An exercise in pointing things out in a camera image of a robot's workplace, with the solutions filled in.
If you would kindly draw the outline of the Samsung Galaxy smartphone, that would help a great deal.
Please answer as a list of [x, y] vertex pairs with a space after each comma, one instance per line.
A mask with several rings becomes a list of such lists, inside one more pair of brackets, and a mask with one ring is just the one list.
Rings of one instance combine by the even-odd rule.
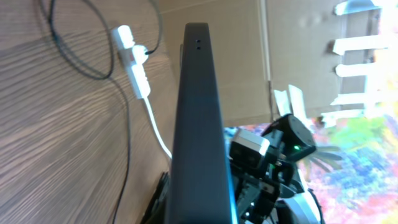
[[185, 26], [165, 222], [238, 222], [206, 23]]

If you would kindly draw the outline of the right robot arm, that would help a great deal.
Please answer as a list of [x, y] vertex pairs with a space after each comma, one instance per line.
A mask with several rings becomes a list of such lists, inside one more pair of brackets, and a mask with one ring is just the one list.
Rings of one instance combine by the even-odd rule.
[[292, 114], [261, 135], [237, 130], [228, 157], [239, 222], [324, 223], [320, 203], [297, 166], [316, 150], [311, 132]]

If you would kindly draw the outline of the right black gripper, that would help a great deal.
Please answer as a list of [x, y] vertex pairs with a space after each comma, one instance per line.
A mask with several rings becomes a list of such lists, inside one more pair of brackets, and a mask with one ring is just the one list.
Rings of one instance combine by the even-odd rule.
[[229, 162], [240, 223], [262, 223], [276, 208], [281, 196], [291, 198], [295, 195], [295, 190], [289, 187], [295, 172], [291, 162], [266, 162], [258, 169], [232, 159]]

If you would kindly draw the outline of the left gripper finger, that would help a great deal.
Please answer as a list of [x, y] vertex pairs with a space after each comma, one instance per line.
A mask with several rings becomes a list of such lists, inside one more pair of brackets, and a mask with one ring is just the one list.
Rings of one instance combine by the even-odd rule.
[[140, 224], [164, 223], [165, 208], [167, 204], [167, 194], [169, 191], [169, 187], [169, 173], [163, 172]]

